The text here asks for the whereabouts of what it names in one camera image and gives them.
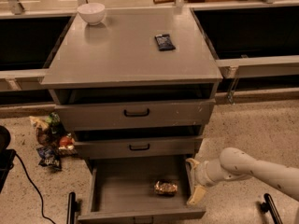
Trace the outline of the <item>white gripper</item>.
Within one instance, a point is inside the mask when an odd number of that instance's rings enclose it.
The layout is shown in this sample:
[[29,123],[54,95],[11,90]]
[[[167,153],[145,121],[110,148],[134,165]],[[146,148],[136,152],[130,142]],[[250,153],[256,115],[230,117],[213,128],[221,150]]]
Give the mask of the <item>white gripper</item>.
[[222,181],[221,164],[218,159],[199,162],[196,159],[188,158],[186,162],[194,170],[195,181],[200,184],[194,186],[187,205],[197,205],[206,194],[205,187],[215,186]]

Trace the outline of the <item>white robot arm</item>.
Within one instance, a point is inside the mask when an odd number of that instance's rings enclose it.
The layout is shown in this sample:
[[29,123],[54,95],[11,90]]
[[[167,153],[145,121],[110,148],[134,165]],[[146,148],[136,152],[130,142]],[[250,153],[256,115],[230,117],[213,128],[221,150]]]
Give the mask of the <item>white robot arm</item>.
[[222,181],[254,177],[268,186],[299,201],[299,169],[269,161],[257,160],[244,151],[225,148],[217,159],[199,162],[188,158],[191,167],[192,194],[187,205],[197,205],[209,187]]

